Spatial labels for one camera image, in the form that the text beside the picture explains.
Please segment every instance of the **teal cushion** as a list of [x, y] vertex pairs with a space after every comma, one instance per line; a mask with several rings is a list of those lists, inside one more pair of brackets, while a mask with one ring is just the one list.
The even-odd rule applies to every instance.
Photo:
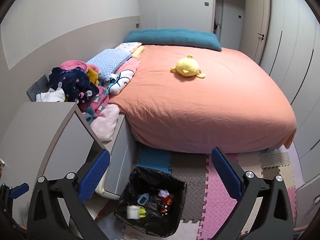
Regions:
[[124, 42], [141, 42], [143, 45], [175, 45], [221, 51], [215, 34], [186, 29], [132, 31]]

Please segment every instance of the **metal bolt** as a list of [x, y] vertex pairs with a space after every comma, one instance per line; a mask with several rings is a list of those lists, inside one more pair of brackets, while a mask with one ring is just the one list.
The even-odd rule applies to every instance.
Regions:
[[73, 179], [75, 177], [75, 174], [70, 172], [67, 174], [67, 179]]
[[279, 176], [279, 175], [278, 175], [278, 176], [276, 176], [276, 180], [277, 180], [277, 181], [279, 181], [279, 182], [283, 181], [282, 177], [281, 177], [281, 176]]
[[247, 171], [246, 173], [245, 173], [245, 175], [248, 177], [248, 178], [253, 178], [254, 177], [254, 174], [253, 174], [253, 172], [251, 172], [251, 171]]
[[44, 177], [43, 177], [43, 176], [39, 177], [38, 182], [39, 182], [39, 183], [44, 182]]

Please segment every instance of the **bed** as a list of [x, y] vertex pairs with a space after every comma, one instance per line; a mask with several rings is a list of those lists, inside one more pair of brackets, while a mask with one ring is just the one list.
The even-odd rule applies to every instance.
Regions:
[[[296, 131], [293, 110], [273, 80], [239, 51], [146, 45], [117, 104], [135, 138], [150, 147], [208, 154], [286, 148]], [[192, 55], [204, 79], [170, 68]]]

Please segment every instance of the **trash bin with black bag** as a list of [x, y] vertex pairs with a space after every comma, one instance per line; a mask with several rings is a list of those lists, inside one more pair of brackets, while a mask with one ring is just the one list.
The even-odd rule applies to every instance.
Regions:
[[[162, 203], [162, 198], [158, 195], [160, 189], [166, 189], [170, 194], [174, 195], [167, 215], [161, 215], [158, 211], [158, 205]], [[147, 216], [138, 220], [127, 219], [127, 206], [138, 206], [138, 196], [144, 193], [149, 193], [149, 200], [143, 205], [143, 208], [147, 211]], [[124, 223], [144, 234], [168, 237], [178, 229], [186, 194], [187, 184], [176, 179], [171, 174], [135, 167], [130, 174], [128, 184], [120, 196], [115, 215]]]

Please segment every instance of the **wardrobe handle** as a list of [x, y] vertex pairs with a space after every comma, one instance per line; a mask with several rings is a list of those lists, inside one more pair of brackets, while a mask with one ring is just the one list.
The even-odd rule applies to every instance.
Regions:
[[264, 40], [264, 34], [258, 33], [258, 35], [262, 36], [262, 40]]

